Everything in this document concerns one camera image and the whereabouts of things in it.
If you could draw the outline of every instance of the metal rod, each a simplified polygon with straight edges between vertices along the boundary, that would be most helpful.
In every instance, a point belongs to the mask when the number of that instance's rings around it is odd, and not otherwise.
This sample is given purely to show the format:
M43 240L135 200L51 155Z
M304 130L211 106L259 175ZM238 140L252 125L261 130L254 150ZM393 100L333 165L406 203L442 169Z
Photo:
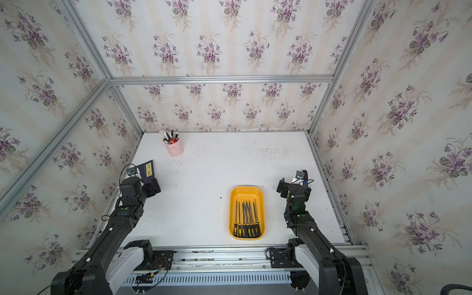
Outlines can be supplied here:
M89 94L84 102L77 108L74 114L59 128L45 147L38 153L37 157L26 167L20 177L7 189L0 198L0 219L8 213L10 208L21 197L24 189L28 187L41 171L48 165L52 156L61 147L64 141L69 138L72 132L82 123L90 108L101 98L102 94L109 86L109 80L103 79L95 89Z
M141 138L143 136L143 129L141 128L141 124L139 124L136 118L136 115L131 110L131 107L129 106L126 98L124 97L119 87L117 87L116 85L111 85L110 93L115 99L120 110L123 112L123 115L125 116L129 124L131 125L133 132L136 134L138 138Z
M115 85L148 84L225 84L225 83L330 83L333 75L261 75L261 76L158 76L115 77Z
M320 105L318 107L318 111L315 113L312 124L310 125L310 128L309 128L310 134L313 134L315 130L318 128L318 125L321 122L321 119L324 115L324 112L326 111L326 108L329 105L329 101L331 97L333 96L334 91L336 90L338 85L341 83L343 74L345 73L348 65L350 64L351 57L354 53L355 48L357 47L357 44L359 44L359 41L363 35L365 27L372 14L372 11L374 10L376 3L377 3L377 0L364 1L361 11L359 12L359 15L357 17L356 23L351 31L351 34L349 35L349 38L347 39L347 44L344 47L343 52L341 53L341 57L339 58L339 62L336 66L336 69L334 70L334 81L329 84L325 92L325 95L321 99Z
M57 2L66 20L69 22L72 30L76 34L76 37L79 39L80 44L85 50L85 56L91 58L90 62L97 69L102 79L111 78L111 72L101 57L97 46L93 42L93 39L87 30L87 26L75 7L73 0L58 0Z

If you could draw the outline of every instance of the yellow label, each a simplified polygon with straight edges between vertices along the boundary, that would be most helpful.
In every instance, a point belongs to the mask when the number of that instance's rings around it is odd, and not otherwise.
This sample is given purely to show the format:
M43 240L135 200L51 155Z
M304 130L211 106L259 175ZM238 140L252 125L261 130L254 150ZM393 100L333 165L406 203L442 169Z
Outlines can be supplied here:
M149 177L152 175L152 169L151 169L151 163L146 164L146 177Z

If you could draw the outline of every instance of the floral wallpaper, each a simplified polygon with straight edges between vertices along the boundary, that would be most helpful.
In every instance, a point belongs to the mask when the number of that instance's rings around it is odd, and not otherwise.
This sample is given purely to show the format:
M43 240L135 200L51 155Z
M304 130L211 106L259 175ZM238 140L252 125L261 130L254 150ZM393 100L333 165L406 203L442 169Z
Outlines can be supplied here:
M471 5L378 1L314 134L387 294L471 285Z
M14 133L1 132L4 156L20 157ZM70 267L73 250L89 246L137 140L105 93L0 221L0 293L36 294ZM20 284L18 272L30 283Z
M114 76L212 76L333 73L363 0L74 3Z
M55 1L0 0L0 195L100 80Z
M267 131L307 130L326 87L326 83L126 85L121 91L146 131Z

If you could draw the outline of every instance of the pink cup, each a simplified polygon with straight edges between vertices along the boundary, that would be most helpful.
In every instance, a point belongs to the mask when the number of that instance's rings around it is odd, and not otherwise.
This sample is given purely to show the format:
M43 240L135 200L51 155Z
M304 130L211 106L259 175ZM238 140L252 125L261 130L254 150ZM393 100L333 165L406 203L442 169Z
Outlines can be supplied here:
M164 145L166 146L167 152L172 157L178 157L184 152L184 146L182 145L182 140L180 138L176 143Z

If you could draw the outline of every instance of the slotted metal cover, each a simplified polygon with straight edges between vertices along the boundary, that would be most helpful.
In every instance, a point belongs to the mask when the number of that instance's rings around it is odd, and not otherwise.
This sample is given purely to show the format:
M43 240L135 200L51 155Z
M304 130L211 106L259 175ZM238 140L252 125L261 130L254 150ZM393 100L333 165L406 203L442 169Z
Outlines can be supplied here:
M122 287L136 286L136 277L141 274L132 274L123 283ZM153 286L161 281L165 273L154 277ZM259 285L259 284L291 284L289 271L247 271L247 272L218 272L218 273L168 273L159 286L212 286L212 285Z

